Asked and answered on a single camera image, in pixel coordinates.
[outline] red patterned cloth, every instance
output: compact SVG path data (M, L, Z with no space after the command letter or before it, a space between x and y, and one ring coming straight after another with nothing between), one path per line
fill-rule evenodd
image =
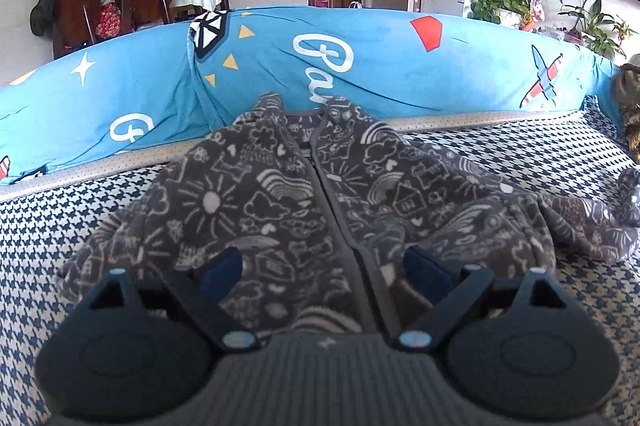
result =
M114 38L120 33L120 10L115 3L107 3L100 11L100 23L95 32L101 38Z

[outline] bed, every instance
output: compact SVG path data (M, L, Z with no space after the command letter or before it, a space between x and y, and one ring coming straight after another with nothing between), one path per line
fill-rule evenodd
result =
M486 31L514 51L491 51L478 37ZM57 269L163 165L257 95L279 92L294 110L344 95L414 145L450 148L532 191L617 208L618 175L634 163L615 136L616 70L582 47L473 20L267 8L130 34L17 79L0 89L0 426L49 415L33 366L71 309L58 297ZM430 73L440 80L425 80ZM418 96L440 104L417 106ZM639 275L635 255L607 266L558 251L556 276L623 361L607 409L619 425L640 412Z
M632 167L615 128L593 101L585 110L481 127L406 131L414 145L442 145L527 189L599 199L616 206L617 176ZM100 220L139 197L162 164L25 194L0 203L0 425L34 425L48 411L34 384L34 358L65 318L56 269ZM556 276L599 322L622 359L607 415L637 424L640 411L640 265L607 266L558 251Z

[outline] doodle print fabric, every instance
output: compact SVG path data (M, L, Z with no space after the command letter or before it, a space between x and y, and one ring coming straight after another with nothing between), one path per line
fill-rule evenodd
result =
M515 276L553 269L554 246L620 261L638 233L601 202L530 193L453 152L413 147L347 99L291 115L265 94L107 217L58 281L77 301L108 269L153 276L236 246L244 272L223 307L243 325L368 330L369 279L397 329L429 305L402 269L415 244Z

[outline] zipper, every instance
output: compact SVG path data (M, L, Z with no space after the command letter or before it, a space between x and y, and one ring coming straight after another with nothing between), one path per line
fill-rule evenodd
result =
M313 160L312 157L310 157L310 158L311 158L311 160L309 160L309 164L313 168L314 173L316 174L316 177L318 178L318 184L320 186L320 189L322 190L322 195L324 197L324 201L326 202L327 206L329 207L329 210L331 211L331 217L332 217L332 220L333 220L332 223L338 229L340 229L340 224L338 223L338 218L337 218L337 215L335 214L334 207L332 206L332 204L330 202L329 194L326 191L326 187L322 183L321 174L320 174L320 171L318 170L318 165L316 165L316 162L315 162L315 160ZM360 251L358 251L354 247L349 246L348 242L347 242L347 246L349 247L349 249L353 253L353 257L355 258L356 264L358 265L358 271L359 271L360 279L362 280L362 284L364 285L365 294L367 296L367 303L369 304L369 308L371 309L371 311L373 313L373 319L374 319L374 322L376 324L376 329L378 331L382 332L383 334L387 335L387 331L386 331L386 327L385 327L385 320L382 317L382 312L380 311L380 306L378 305L378 299L376 298L376 293L373 290L373 285L371 283L369 274L367 273L367 268L364 265L364 260L362 258L362 255L360 254Z
M345 229L344 226L340 224L341 222L345 222L345 218L342 216L341 210L334 200L334 197L332 197L326 188L324 173L322 173L321 168L318 166L318 157L314 149L316 145L315 141L314 137L312 137L312 142L310 143L310 158L307 162L320 187L321 193L318 193L318 195L322 195L322 202L330 212L330 215L325 216L332 219L332 227L337 229L342 240L353 254L357 268L357 276L362 282L364 297L372 313L377 332L382 333L387 339L394 338L401 332L401 326L398 313L396 313L391 301L385 279L382 276L379 266L367 266L367 264L370 264L370 260L367 261L367 258L371 258L371 256L365 257L365 254L367 254L366 250L361 250L348 229Z

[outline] white star print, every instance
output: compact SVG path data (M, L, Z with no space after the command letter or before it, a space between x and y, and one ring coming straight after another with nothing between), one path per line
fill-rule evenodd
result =
M78 65L78 67L71 70L71 73L80 74L80 83L82 84L82 86L84 86L84 76L86 75L86 71L89 70L89 68L91 68L95 64L95 61L86 60L86 54L87 53L85 52L84 56L82 56L82 61L80 61L80 64Z

